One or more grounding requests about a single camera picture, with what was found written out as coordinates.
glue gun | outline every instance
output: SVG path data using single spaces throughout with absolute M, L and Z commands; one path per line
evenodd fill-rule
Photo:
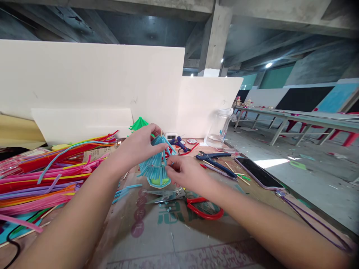
M 180 136 L 177 136 L 177 138 L 173 138 L 169 143 L 171 145 L 179 146 L 181 149 L 183 149 L 183 152 L 186 153 L 189 149 L 181 143 L 182 138 Z

craft table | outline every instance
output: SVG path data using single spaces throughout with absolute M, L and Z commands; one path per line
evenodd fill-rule
M 243 108 L 240 106 L 235 106 L 234 109 L 240 110 L 240 114 L 239 114 L 237 122 L 234 126 L 235 129 L 237 129 L 239 121 L 254 121 L 254 124 L 252 126 L 252 128 L 254 128 L 257 121 L 259 121 L 258 118 L 261 114 L 273 116 L 272 120 L 264 120 L 264 121 L 271 121 L 268 129 L 270 129 L 272 127 L 276 118 L 281 118 L 283 120 L 282 124 L 280 125 L 276 134 L 274 135 L 272 141 L 269 143 L 270 146 L 274 145 L 277 138 L 281 134 L 286 135 L 286 136 L 288 136 L 288 135 L 299 136 L 300 138 L 297 140 L 297 143 L 296 143 L 296 146 L 298 146 L 299 143 L 304 138 L 304 136 L 308 134 L 308 131 L 312 125 L 319 125 L 319 126 L 322 126 L 325 128 L 329 128 L 329 130 L 324 133 L 309 133 L 311 135 L 312 134 L 316 134 L 316 135 L 324 134 L 323 138 L 318 143 L 319 145 L 323 144 L 329 138 L 329 136 L 334 133 L 335 129 L 359 133 L 359 122 L 349 121 L 350 119 L 353 119 L 353 117 L 357 118 L 357 116 L 355 116 L 355 115 L 342 115 L 342 114 L 332 113 L 333 118 L 328 118 L 328 117 L 330 117 L 328 114 L 331 114 L 331 113 L 319 113 L 318 114 L 319 117 L 318 117 L 318 116 L 316 116 L 316 112 L 308 112 L 308 113 L 305 112 L 306 115 L 294 116 L 294 115 L 291 115 L 290 112 L 279 112 L 278 110 L 274 111 L 274 110 L 271 110 L 268 108 Z M 257 113 L 257 117 L 255 118 L 255 120 L 241 120 L 240 118 L 241 118 L 243 112 L 245 112 L 245 111 Z M 285 127 L 288 120 L 294 120 L 294 121 L 298 121 L 298 122 L 302 122 L 302 123 L 307 123 L 307 126 L 302 133 L 282 133 L 282 130 Z
M 187 156 L 203 151 L 214 152 L 214 148 L 199 145 Z M 250 176 L 231 158 L 221 157 L 219 163 L 227 162 L 236 173 Z M 253 179 L 250 186 L 242 181 L 232 181 L 212 170 L 206 169 L 210 176 L 233 189 L 257 199 L 298 221 L 304 221 L 273 191 L 260 187 Z M 150 187 L 145 177 L 137 177 L 138 166 L 131 169 L 121 187 L 142 183 L 142 188 L 134 188 L 123 199 L 112 205 L 103 226 L 102 235 L 91 254 L 85 268 L 132 269 L 132 268 L 283 268 L 261 245 L 259 245 L 238 223 L 228 214 L 220 220 L 200 219 L 192 211 L 187 210 L 184 201 L 173 201 L 168 205 L 145 205 L 156 196 L 147 194 Z M 174 189 L 169 185 L 164 189 Z M 321 216 L 308 209 L 304 204 L 288 194 L 291 200 L 313 216 L 324 222 L 341 236 L 348 244 L 354 243 L 326 222 Z M 43 223 L 51 220 L 61 211 L 55 210 Z M 338 240 L 322 226 L 308 218 L 317 229 L 339 244 Z M 28 235 L 18 242 L 24 249 L 35 240 L 36 234 Z M 15 254 L 12 245 L 0 249 L 0 266 L 4 266 Z

white partition board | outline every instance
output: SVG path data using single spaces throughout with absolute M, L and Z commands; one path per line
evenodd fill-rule
M 289 91 L 288 88 L 280 89 L 251 89 L 246 97 L 252 100 L 254 106 L 276 107 Z
M 240 77 L 182 77 L 174 132 L 186 138 L 205 137 L 216 110 L 232 107 L 242 82 Z
M 31 109 L 32 117 L 48 145 L 76 143 L 117 133 L 131 134 L 131 109 Z
M 176 127 L 184 48 L 0 40 L 0 112 L 31 108 L 130 108 Z

pliers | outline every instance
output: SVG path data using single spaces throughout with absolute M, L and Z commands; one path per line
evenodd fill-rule
M 219 157 L 228 157 L 231 156 L 231 154 L 229 153 L 214 153 L 214 154 L 207 154 L 204 153 L 203 151 L 200 151 L 200 153 L 203 155 L 196 155 L 196 158 L 201 160 L 201 161 L 206 161 L 212 165 L 214 165 L 215 167 L 221 169 L 223 172 L 225 172 L 227 175 L 229 175 L 230 177 L 233 178 L 237 178 L 237 175 L 234 174 L 231 170 L 229 170 L 228 168 L 224 167 L 223 165 L 219 164 L 218 162 L 212 160 L 213 158 L 219 158 Z

metal table leg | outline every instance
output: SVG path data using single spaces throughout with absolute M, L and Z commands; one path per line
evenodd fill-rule
M 274 143 L 276 142 L 278 136 L 280 135 L 280 133 L 283 131 L 284 125 L 287 123 L 287 119 L 283 119 L 283 123 L 282 125 L 278 128 L 276 134 L 274 135 L 272 141 L 269 143 L 270 146 L 273 146 Z
M 236 122 L 236 124 L 235 124 L 235 126 L 234 126 L 234 128 L 235 128 L 235 129 L 237 129 L 238 122 L 239 122 L 240 117 L 242 116 L 242 114 L 243 114 L 243 110 L 241 110 L 241 111 L 240 111 L 240 113 L 239 113 L 239 116 L 238 116 L 237 122 Z
M 270 123 L 270 125 L 269 125 L 268 129 L 271 129 L 271 128 L 272 128 L 273 123 L 274 123 L 274 121 L 276 120 L 276 118 L 277 118 L 277 117 L 274 117 L 274 118 L 273 118 L 273 120 L 272 120 L 272 122 Z
M 298 138 L 298 141 L 296 143 L 296 146 L 299 145 L 299 143 L 303 140 L 304 136 L 306 135 L 306 133 L 309 131 L 310 127 L 312 127 L 312 124 L 308 124 L 307 127 L 304 129 L 304 132 L 301 133 L 300 138 Z
M 258 118 L 259 118 L 259 113 L 258 113 L 258 115 L 257 115 L 257 117 L 255 118 L 255 121 L 254 121 L 254 123 L 253 123 L 253 126 L 252 126 L 252 129 L 254 128 L 254 126 L 255 126 L 255 124 L 257 123 L 257 120 L 258 120 Z
M 329 138 L 329 136 L 331 136 L 331 135 L 334 133 L 334 131 L 335 131 L 335 129 L 329 128 L 329 130 L 326 131 L 326 133 L 329 133 L 329 134 L 327 134 L 327 135 L 325 134 L 325 135 L 322 137 L 322 139 L 319 140 L 318 145 L 323 144 L 323 143 Z

